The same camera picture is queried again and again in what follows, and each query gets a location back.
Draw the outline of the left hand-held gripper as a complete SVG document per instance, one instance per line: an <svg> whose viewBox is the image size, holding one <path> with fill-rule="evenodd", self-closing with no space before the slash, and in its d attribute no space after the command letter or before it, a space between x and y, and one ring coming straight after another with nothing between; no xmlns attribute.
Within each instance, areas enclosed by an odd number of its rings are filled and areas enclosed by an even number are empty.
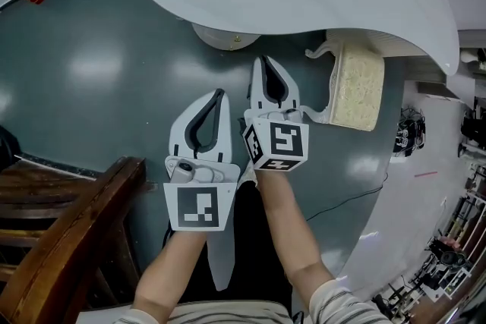
<svg viewBox="0 0 486 324"><path fill-rule="evenodd" d="M211 114L211 138L201 142L198 131ZM170 130L169 151L169 182L163 189L172 229L224 230L240 168L228 164L232 158L231 118L229 98L223 89L196 99L176 118Z"/></svg>

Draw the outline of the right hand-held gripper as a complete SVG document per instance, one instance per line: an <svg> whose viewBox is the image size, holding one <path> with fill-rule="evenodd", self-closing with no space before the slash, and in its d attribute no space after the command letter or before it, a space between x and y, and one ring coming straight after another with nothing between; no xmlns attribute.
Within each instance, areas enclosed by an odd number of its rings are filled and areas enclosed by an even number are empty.
<svg viewBox="0 0 486 324"><path fill-rule="evenodd" d="M277 105L280 111L270 111ZM297 108L297 83L270 56L254 61L242 137L254 169L292 171L308 160L309 125Z"/></svg>

